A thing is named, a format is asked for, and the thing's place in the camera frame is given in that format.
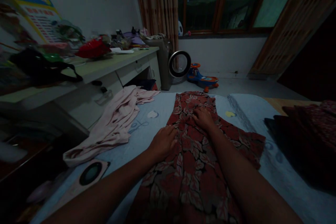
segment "bag strap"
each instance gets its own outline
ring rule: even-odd
[[[83,80],[82,76],[80,76],[76,72],[75,66],[72,65],[72,64],[68,64],[68,63],[57,61],[57,62],[49,62],[48,66],[51,67],[51,68],[55,67],[56,69],[53,69],[53,70],[57,71],[59,73],[59,75],[62,76],[62,78],[63,78],[64,81],[66,80],[66,81],[71,81],[71,82],[79,82],[79,81]],[[66,69],[68,67],[73,70],[73,72],[76,75],[76,78],[61,73],[62,70]]]

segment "red floral dress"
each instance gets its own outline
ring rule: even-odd
[[[202,92],[177,94],[168,125],[178,129],[171,154],[143,178],[127,223],[239,223],[244,221],[223,177],[207,134],[192,118],[196,107],[211,112],[216,125],[258,169],[265,137],[246,133],[217,115],[215,98]]]

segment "mattress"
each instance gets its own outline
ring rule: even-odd
[[[166,125],[173,111],[175,95],[176,93],[161,93],[154,97],[153,102],[138,105],[140,112],[129,131],[131,134],[129,142],[96,157],[111,162],[104,177],[135,158],[149,146],[158,130]],[[227,97],[214,97],[220,117],[245,131],[256,132],[266,137],[265,150],[260,160],[260,173],[302,220],[305,223],[335,223],[336,213],[333,206],[336,205],[336,197],[310,188],[293,170],[268,133],[264,118],[272,118],[279,113],[267,101],[254,95],[231,94]],[[227,111],[233,112],[236,116],[226,116]],[[49,215],[50,210],[81,175],[85,167],[86,164],[82,164],[74,169],[37,213],[31,221],[32,224],[41,223]],[[108,223],[122,223],[126,219],[140,184],[141,180],[123,199]]]

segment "window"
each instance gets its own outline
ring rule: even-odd
[[[192,34],[267,33],[287,0],[178,0],[184,32]]]

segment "window frame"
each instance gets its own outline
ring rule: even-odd
[[[256,6],[252,11],[251,22],[247,29],[221,29],[221,19],[226,0],[216,0],[215,14],[212,20],[211,29],[207,30],[190,30],[192,35],[231,35],[231,34],[268,34],[271,33],[273,27],[253,27],[259,10],[262,6],[263,0],[257,0]],[[183,31],[186,31],[186,13],[187,13],[187,0],[183,0]]]

